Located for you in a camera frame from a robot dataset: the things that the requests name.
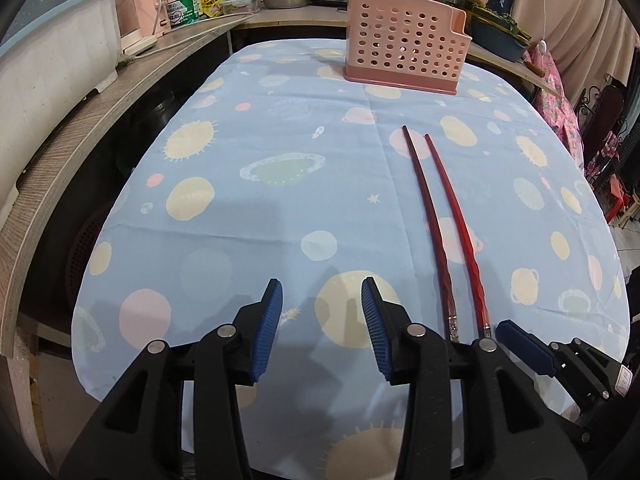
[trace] red chopstick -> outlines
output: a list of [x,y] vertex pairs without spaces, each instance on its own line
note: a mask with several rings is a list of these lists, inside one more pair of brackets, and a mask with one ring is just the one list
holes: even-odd
[[427,186],[427,180],[424,177],[424,172],[420,165],[420,159],[415,151],[414,143],[411,140],[411,135],[409,134],[409,130],[406,126],[402,127],[402,132],[404,133],[406,145],[409,148],[411,162],[414,165],[415,176],[418,179],[418,186],[420,187],[420,194],[422,195],[422,202],[424,203],[424,210],[427,215],[429,232],[431,233],[433,253],[436,259],[436,269],[438,271],[438,283],[440,284],[440,298],[442,300],[443,317],[449,325],[449,331],[446,333],[446,336],[449,340],[457,343],[459,339],[456,301],[453,297],[451,276],[449,274],[449,267],[447,266],[447,255],[444,251],[444,244],[442,243],[442,233],[440,232],[440,226],[438,225],[436,208],[433,205],[431,193],[429,193],[429,187]]
[[489,323],[489,312],[486,309],[486,303],[484,302],[484,288],[480,281],[480,269],[478,268],[478,263],[474,256],[474,247],[471,242],[471,236],[469,236],[469,231],[466,228],[466,222],[462,216],[462,210],[460,209],[460,204],[456,198],[456,193],[453,191],[453,186],[447,176],[447,171],[444,169],[444,165],[438,155],[436,147],[429,134],[426,134],[424,138],[427,140],[427,144],[431,150],[431,156],[433,157],[438,174],[440,175],[440,180],[442,181],[444,191],[447,195],[447,201],[449,202],[449,206],[453,213],[453,219],[456,223],[456,228],[458,229],[458,237],[460,238],[462,251],[465,255],[466,271],[468,272],[469,282],[471,283],[471,294],[474,299],[476,323],[478,324],[478,336],[490,338],[491,324]]

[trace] blue gripper pad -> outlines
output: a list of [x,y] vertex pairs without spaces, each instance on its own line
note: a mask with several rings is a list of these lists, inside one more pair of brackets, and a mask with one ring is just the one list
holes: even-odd
[[252,359],[249,367],[249,377],[254,383],[258,382],[260,376],[266,371],[269,363],[271,347],[276,336],[280,313],[282,312],[282,284],[275,280],[276,284],[271,295],[262,298],[264,312],[260,320],[260,326],[255,334],[252,347]]
[[373,346],[373,353],[376,356],[376,362],[378,363],[378,370],[382,373],[387,381],[391,380],[393,367],[391,363],[391,341],[386,334],[384,322],[382,321],[382,314],[373,291],[367,280],[362,282],[362,309],[364,311],[364,318],[367,322],[367,329],[369,330],[369,337],[371,338],[371,344]]
[[551,350],[540,339],[526,333],[511,319],[498,323],[495,328],[495,337],[538,375],[554,377],[558,371]]

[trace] yellow packet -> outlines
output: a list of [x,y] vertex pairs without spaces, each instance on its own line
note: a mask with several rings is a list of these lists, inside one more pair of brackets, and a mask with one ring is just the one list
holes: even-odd
[[202,11],[209,17],[215,18],[222,14],[220,2],[222,0],[202,0]]

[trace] star print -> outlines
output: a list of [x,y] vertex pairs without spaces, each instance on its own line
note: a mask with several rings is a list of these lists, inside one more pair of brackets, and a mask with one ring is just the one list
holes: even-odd
[[296,319],[298,314],[300,314],[300,309],[297,308],[297,307],[296,308],[292,308],[290,310],[287,310],[286,312],[283,312],[280,315],[280,322],[278,323],[278,326],[283,326],[287,321],[291,321],[292,319]]

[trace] metal screw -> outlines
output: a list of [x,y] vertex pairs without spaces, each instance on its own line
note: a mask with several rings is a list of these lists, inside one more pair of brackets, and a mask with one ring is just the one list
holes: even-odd
[[164,342],[152,341],[146,346],[146,349],[150,354],[159,354],[162,350],[164,350]]
[[485,352],[493,352],[496,348],[498,348],[498,345],[495,343],[495,341],[489,338],[481,339],[478,344],[480,348]]
[[408,335],[412,335],[414,337],[422,337],[427,333],[427,329],[420,323],[411,323],[411,325],[406,328],[406,332]]
[[236,327],[233,325],[223,325],[218,329],[220,337],[231,337],[236,334]]

